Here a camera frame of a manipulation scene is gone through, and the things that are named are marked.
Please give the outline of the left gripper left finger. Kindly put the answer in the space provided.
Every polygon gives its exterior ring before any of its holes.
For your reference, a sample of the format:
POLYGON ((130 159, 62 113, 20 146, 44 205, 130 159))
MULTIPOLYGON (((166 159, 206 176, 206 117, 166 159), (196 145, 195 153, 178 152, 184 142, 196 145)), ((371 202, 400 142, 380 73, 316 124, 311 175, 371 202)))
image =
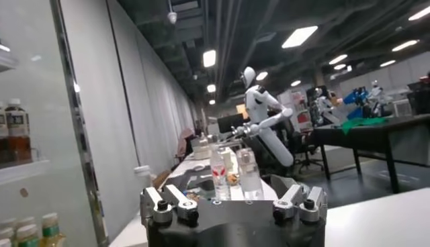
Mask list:
POLYGON ((140 193, 141 224, 148 224, 150 220, 157 224, 169 224, 174 211, 187 224, 198 221, 198 203, 187 198, 175 185, 166 185, 161 193, 154 187, 147 187, 140 193))

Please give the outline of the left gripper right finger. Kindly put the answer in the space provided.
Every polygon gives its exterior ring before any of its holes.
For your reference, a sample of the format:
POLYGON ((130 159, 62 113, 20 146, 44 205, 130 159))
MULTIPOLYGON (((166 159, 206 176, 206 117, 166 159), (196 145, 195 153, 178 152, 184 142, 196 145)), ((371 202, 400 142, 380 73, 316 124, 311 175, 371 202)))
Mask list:
POLYGON ((296 215, 304 223, 327 220, 327 193, 322 187, 309 187, 292 178, 271 175, 270 182, 278 199, 273 201, 273 217, 282 222, 296 215))

